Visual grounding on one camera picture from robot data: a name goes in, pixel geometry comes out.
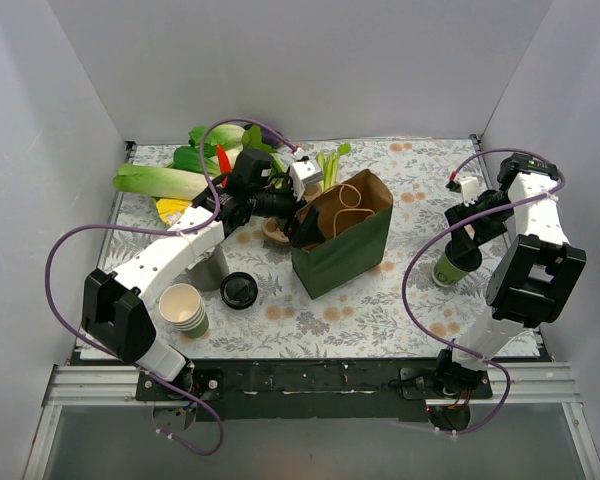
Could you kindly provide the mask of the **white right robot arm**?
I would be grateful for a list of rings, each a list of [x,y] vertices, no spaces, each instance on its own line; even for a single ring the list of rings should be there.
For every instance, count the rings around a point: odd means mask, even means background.
[[[501,162],[497,182],[497,189],[481,190],[476,178],[452,173],[447,184],[463,200],[445,212],[454,230],[432,272],[437,285],[451,287],[476,271],[481,246],[503,235],[508,219],[516,235],[491,276],[485,310],[437,357],[432,383],[444,397],[477,389],[487,361],[511,339],[554,322],[586,264],[585,251],[571,246],[562,230],[554,164],[515,152]]]

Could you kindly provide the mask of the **single green paper cup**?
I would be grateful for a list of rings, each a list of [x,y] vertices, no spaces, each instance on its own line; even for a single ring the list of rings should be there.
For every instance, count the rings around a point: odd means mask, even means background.
[[[457,259],[443,252],[433,267],[432,280],[440,287],[452,287],[472,272],[473,266],[470,260]]]

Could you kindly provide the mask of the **green paper bag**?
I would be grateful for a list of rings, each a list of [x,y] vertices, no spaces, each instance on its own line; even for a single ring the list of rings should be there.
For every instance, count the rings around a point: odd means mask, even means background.
[[[308,205],[320,214],[321,244],[291,250],[292,267],[317,299],[380,264],[393,213],[393,196],[369,169],[321,193]],[[301,208],[295,216],[302,219]]]

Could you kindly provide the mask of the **stack of green paper cups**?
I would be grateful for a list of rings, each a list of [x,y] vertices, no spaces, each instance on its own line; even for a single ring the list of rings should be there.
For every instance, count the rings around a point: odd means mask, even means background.
[[[192,285],[181,283],[167,288],[158,308],[168,323],[189,338],[200,338],[209,328],[204,300]]]

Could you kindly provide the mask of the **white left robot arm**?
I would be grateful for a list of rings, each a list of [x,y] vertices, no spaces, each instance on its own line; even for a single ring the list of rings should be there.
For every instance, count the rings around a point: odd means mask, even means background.
[[[307,186],[323,178],[308,156],[298,156],[282,174],[274,173],[274,165],[270,154],[243,149],[232,171],[206,184],[162,238],[112,272],[96,269],[85,280],[82,328],[111,355],[156,375],[170,399],[185,398],[193,377],[186,357],[159,338],[148,308],[178,275],[251,217],[292,219],[306,203]]]

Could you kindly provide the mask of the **brown cardboard cup carrier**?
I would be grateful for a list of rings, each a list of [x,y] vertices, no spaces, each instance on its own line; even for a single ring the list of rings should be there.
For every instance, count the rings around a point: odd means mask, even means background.
[[[275,244],[282,246],[290,245],[289,238],[284,234],[274,218],[267,218],[263,221],[262,233],[266,239]]]

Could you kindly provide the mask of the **black coffee cup lid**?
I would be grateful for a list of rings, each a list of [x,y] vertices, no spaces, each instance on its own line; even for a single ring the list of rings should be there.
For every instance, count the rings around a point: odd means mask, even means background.
[[[482,263],[482,254],[478,248],[463,250],[451,242],[445,247],[445,255],[454,268],[466,273],[477,270]]]

